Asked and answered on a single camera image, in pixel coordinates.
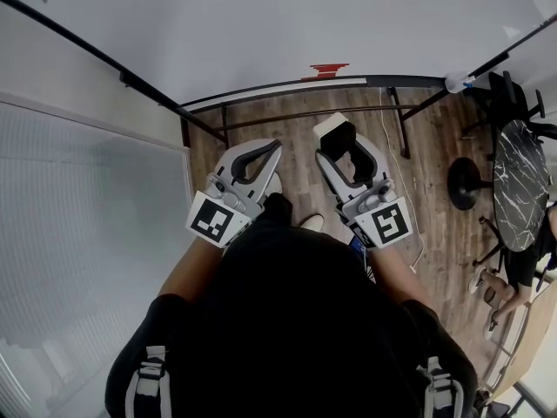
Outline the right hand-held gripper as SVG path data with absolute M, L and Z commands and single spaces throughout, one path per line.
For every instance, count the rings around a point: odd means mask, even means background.
M 357 151 L 349 151 L 352 179 L 322 151 L 315 159 L 325 181 L 339 202 L 341 220 L 366 249 L 390 246 L 413 233 L 404 197 L 398 197 L 388 179 L 383 152 L 368 138 L 356 135 Z

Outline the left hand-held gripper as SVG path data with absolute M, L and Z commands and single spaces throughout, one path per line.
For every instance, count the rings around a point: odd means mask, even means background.
M 215 173 L 208 175 L 206 188 L 196 192 L 185 226 L 214 246 L 227 248 L 264 211 L 258 201 L 264 197 L 281 155 L 281 142 L 271 138 L 228 149 Z M 258 158 L 258 168 L 246 176 L 245 169 Z

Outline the white and black whiteboard eraser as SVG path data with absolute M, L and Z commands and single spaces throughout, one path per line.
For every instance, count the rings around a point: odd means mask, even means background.
M 329 118 L 312 129 L 318 152 L 332 162 L 339 161 L 355 144 L 356 128 L 341 112 L 334 112 Z

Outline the person's left forearm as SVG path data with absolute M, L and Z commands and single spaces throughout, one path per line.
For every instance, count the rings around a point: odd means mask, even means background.
M 175 265 L 158 295 L 173 294 L 188 302 L 197 301 L 209 286 L 223 257 L 223 250 L 195 238 Z

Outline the person's right forearm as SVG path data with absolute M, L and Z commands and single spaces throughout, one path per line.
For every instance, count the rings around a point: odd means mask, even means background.
M 434 308 L 426 289 L 395 246 L 373 248 L 368 257 L 376 283 L 398 303 L 415 300 Z

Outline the whiteboard on black stand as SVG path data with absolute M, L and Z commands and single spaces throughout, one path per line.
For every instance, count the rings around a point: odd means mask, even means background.
M 0 0 L 0 91 L 169 140 L 118 68 L 191 109 L 367 77 L 423 84 L 550 40 L 554 15 L 557 0 Z M 337 78 L 300 80 L 336 63 Z

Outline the person's right white shoe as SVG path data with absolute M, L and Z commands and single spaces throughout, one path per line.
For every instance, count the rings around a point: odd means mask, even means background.
M 324 222 L 324 217 L 321 214 L 316 213 L 305 219 L 299 227 L 318 233 L 322 230 Z

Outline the black device with blue screen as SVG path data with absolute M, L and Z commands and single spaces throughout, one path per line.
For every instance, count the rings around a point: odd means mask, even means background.
M 364 247 L 364 245 L 360 242 L 359 238 L 356 235 L 352 236 L 352 239 L 349 243 L 349 247 L 351 247 L 351 249 L 359 256 L 363 264 L 366 277 L 370 280 L 374 280 L 374 275 L 371 266 L 368 262 L 368 251 Z

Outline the red marker pen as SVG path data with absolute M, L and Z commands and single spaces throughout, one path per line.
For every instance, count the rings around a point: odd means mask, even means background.
M 335 79 L 339 76 L 339 72 L 348 67 L 348 63 L 336 63 L 336 64 L 312 64 L 310 70 L 312 74 L 302 77 L 301 81 L 313 81 L 313 80 L 327 80 Z

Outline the black star chair base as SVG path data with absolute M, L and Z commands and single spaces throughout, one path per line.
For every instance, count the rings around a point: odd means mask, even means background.
M 498 274 L 503 267 L 504 259 L 507 254 L 507 246 L 502 239 L 499 228 L 493 221 L 485 216 L 480 216 L 479 223 L 486 231 L 490 232 L 490 235 L 484 240 L 485 254 L 475 258 L 472 262 L 472 266 L 476 268 L 480 265 L 487 265 L 491 262 L 492 258 L 496 257 L 498 262 L 491 272 L 492 274 Z

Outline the black marble round table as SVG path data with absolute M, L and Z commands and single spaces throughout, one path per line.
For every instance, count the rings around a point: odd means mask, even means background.
M 547 163 L 532 127 L 514 120 L 498 133 L 490 181 L 482 179 L 469 158 L 453 161 L 447 174 L 449 198 L 461 211 L 475 206 L 480 190 L 492 191 L 499 240 L 514 252 L 534 243 L 549 199 Z

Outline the person's black shirt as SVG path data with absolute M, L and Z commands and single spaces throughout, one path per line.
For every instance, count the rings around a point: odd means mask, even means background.
M 149 347 L 165 350 L 175 418 L 425 418 L 431 358 L 461 385 L 462 418 L 478 387 L 431 308 L 398 303 L 351 247 L 294 227 L 245 232 L 197 301 L 155 298 L 108 376 L 111 418 L 125 418 Z

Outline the black office chair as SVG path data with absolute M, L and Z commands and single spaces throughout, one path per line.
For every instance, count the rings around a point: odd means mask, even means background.
M 557 141 L 557 125 L 530 122 L 529 128 L 536 138 L 549 138 Z
M 475 124 L 464 128 L 462 130 L 463 137 L 478 127 L 489 125 L 492 137 L 496 138 L 497 132 L 514 120 L 527 123 L 535 115 L 540 115 L 541 118 L 546 117 L 540 92 L 535 91 L 537 105 L 529 109 L 523 89 L 511 79 L 508 71 L 504 71 L 502 75 L 490 71 L 488 82 L 489 89 L 470 87 L 464 90 L 464 94 L 471 97 L 476 105 L 485 112 L 486 116 Z

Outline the light wooden desk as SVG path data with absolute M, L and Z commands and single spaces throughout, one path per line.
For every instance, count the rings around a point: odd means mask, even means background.
M 526 304 L 525 319 L 513 351 L 508 354 L 509 360 L 502 368 L 495 386 L 486 386 L 490 393 L 486 404 L 504 394 L 530 369 L 549 329 L 556 307 L 557 280 L 551 280 L 546 288 Z

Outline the black window frame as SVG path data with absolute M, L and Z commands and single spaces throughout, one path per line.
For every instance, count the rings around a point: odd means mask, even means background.
M 528 387 L 517 381 L 513 389 L 519 397 L 508 412 L 509 418 L 557 418 L 557 407 L 550 410 Z

